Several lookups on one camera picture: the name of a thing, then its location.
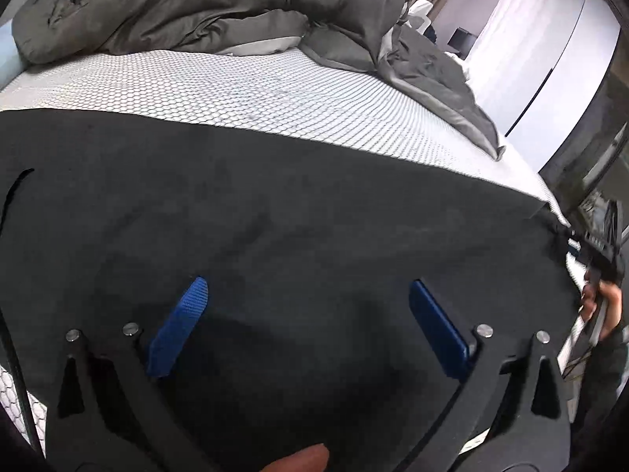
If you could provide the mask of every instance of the wrinkled blanket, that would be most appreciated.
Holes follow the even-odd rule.
[[[261,55],[299,45],[323,65],[378,73],[494,159],[491,120],[461,69],[405,26],[404,0],[29,0],[14,19],[32,63],[148,50]]]

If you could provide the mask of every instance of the pillow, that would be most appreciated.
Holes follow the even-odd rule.
[[[0,26],[0,90],[26,69],[26,61],[20,56],[11,34],[11,23]]]

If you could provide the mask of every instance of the mattress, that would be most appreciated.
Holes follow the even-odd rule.
[[[323,67],[299,50],[233,57],[156,51],[92,55],[33,67],[0,92],[0,111],[49,107],[137,114],[168,121],[240,127],[322,141],[433,165],[559,206],[517,150],[495,162],[452,126],[369,74]],[[576,282],[583,267],[568,269]],[[581,327],[562,349],[564,367]],[[11,378],[0,371],[0,402],[23,431]],[[45,406],[33,399],[40,437]]]

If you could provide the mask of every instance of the metal rivet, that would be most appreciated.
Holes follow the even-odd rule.
[[[77,330],[76,328],[73,328],[71,330],[68,330],[68,333],[65,334],[65,340],[67,340],[67,342],[74,342],[80,336],[81,336],[81,331]]]
[[[127,323],[125,326],[122,327],[122,333],[125,334],[125,336],[131,337],[137,334],[139,329],[140,327],[137,323]]]
[[[548,344],[550,342],[550,336],[548,335],[548,332],[545,332],[544,330],[540,330],[535,334],[535,336],[542,344]]]
[[[483,323],[483,324],[479,324],[476,327],[476,333],[479,336],[484,337],[485,339],[488,339],[489,337],[494,335],[494,329],[491,326]]]

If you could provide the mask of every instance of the white curtain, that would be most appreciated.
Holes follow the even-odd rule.
[[[499,0],[467,57],[469,84],[490,116],[489,107],[500,107],[513,81],[526,75],[522,68],[551,24],[557,1]]]

